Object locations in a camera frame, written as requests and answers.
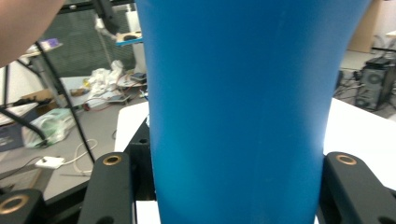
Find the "plastic bag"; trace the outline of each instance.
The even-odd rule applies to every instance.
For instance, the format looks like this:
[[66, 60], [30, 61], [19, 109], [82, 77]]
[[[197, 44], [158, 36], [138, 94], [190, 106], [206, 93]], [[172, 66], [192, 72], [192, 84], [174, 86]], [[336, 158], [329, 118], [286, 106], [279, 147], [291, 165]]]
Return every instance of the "plastic bag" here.
[[[57, 108], [31, 122], [46, 136], [48, 146], [66, 138], [76, 124], [69, 109]], [[26, 147], [40, 147], [43, 140], [32, 130], [22, 127], [23, 143]]]

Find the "cardboard box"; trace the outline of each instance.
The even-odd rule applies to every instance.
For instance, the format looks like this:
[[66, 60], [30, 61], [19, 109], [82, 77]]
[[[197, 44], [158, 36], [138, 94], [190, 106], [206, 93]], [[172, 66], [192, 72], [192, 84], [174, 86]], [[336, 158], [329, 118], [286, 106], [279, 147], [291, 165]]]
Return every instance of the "cardboard box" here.
[[[32, 108], [22, 115], [21, 118], [31, 122], [32, 120], [37, 119], [38, 115]], [[16, 122], [0, 126], [0, 152], [17, 147], [23, 147], [21, 128], [22, 126]]]
[[52, 99], [49, 104], [47, 105], [40, 105], [35, 108], [38, 116], [44, 115], [47, 112], [51, 111], [52, 109], [58, 108], [59, 106], [56, 104], [55, 100], [53, 99], [53, 95], [50, 90], [45, 89], [42, 91], [36, 91], [21, 97], [22, 99], [36, 99], [37, 101], [44, 101], [46, 99]]

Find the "blue cup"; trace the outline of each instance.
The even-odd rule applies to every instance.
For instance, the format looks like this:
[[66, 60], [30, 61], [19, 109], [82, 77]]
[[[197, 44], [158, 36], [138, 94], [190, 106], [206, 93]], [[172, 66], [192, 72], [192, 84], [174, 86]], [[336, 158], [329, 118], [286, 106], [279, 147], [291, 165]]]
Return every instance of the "blue cup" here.
[[312, 223], [368, 0], [137, 0], [162, 224]]

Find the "white cable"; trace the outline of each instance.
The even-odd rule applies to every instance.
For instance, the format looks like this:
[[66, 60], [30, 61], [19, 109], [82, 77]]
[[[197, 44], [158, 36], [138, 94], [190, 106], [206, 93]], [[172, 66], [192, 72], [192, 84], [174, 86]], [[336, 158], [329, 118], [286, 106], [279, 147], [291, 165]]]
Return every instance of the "white cable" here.
[[[90, 147], [90, 150], [93, 150], [93, 149], [98, 145], [98, 141], [96, 141], [96, 139], [88, 139], [88, 140], [87, 140], [87, 143], [90, 142], [90, 141], [93, 141], [93, 142], [94, 142], [93, 147]], [[74, 159], [71, 160], [71, 161], [64, 162], [62, 165], [67, 165], [67, 164], [70, 164], [70, 163], [72, 163], [72, 162], [74, 162], [74, 161], [77, 161], [77, 160], [79, 160], [81, 157], [83, 157], [85, 154], [87, 154], [88, 152], [84, 152], [84, 153], [82, 153], [81, 155], [77, 156], [78, 150], [79, 150], [79, 148], [80, 148], [82, 145], [83, 145], [83, 143], [80, 143], [80, 144], [78, 145], [78, 147], [76, 148]]]

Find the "desk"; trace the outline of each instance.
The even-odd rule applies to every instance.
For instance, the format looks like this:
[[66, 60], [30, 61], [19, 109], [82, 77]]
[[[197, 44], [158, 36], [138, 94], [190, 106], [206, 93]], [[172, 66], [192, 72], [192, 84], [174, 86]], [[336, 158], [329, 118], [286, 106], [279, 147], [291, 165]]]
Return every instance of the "desk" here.
[[[149, 104], [132, 105], [119, 113], [116, 151], [123, 151], [149, 113]], [[386, 187], [396, 189], [396, 122], [332, 99], [324, 154], [343, 151], [366, 162]], [[139, 224], [160, 223], [156, 202], [137, 202]]]

